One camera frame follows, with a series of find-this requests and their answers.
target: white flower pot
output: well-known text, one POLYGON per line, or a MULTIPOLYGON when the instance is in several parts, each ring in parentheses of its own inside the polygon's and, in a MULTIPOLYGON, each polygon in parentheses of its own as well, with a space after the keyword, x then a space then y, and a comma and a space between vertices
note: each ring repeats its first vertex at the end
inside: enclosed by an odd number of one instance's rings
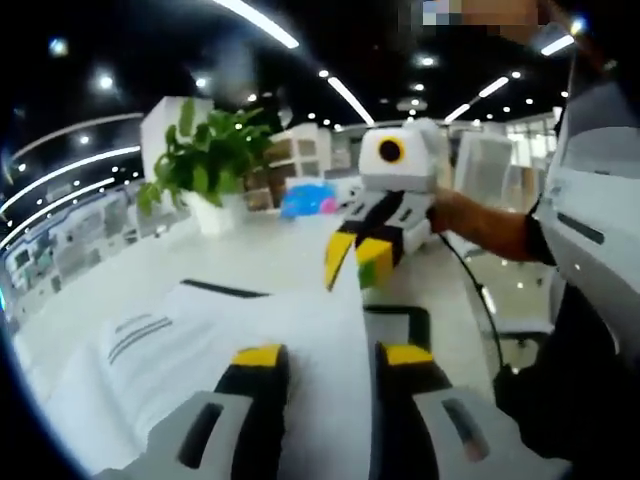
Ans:
POLYGON ((182 198, 198 221, 200 231, 206 236, 222 235, 237 228, 249 213, 241 194, 221 195, 222 208, 194 192, 184 192, 182 198))

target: robotic hand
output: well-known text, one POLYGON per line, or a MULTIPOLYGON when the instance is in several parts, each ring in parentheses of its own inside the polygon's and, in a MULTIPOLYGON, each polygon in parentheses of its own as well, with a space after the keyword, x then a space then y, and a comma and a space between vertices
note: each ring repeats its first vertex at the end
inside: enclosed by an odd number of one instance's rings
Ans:
POLYGON ((437 135, 437 126, 435 132, 405 126, 370 130, 364 135, 358 162, 364 188, 329 241, 325 259, 328 290, 352 244, 361 287, 367 288, 384 283, 402 257, 426 241, 431 233, 427 211, 436 186, 431 147, 435 142, 429 141, 433 135, 437 135))

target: pink object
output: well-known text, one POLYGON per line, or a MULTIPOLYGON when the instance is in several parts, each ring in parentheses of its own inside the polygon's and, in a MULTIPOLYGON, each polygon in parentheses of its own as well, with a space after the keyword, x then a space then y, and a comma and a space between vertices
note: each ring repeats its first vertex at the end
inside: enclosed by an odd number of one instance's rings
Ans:
POLYGON ((320 204, 320 213, 335 213, 338 210, 338 203, 333 197, 325 199, 320 204))

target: blue object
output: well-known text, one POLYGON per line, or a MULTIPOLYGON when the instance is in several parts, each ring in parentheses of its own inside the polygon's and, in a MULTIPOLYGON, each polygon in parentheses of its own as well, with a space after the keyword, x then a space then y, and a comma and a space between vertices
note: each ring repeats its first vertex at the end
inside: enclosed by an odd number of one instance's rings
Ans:
POLYGON ((296 185, 282 199, 280 215, 295 218, 324 213, 322 206, 331 199, 335 199, 335 192, 329 185, 296 185))

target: black sleeve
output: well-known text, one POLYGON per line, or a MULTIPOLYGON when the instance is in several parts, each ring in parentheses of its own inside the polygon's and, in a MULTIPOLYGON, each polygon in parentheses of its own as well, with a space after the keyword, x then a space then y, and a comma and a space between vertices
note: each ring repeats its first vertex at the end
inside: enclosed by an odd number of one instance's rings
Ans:
POLYGON ((526 218, 526 248, 529 255, 538 260, 539 262, 544 263, 545 265, 549 265, 551 267, 556 265, 556 261, 551 254, 551 250, 549 250, 549 245, 547 241, 544 239, 544 234, 542 233, 542 227, 540 227, 540 222, 535 217, 535 211, 538 208, 538 203, 540 203, 540 199, 536 202, 536 204, 529 210, 526 218))

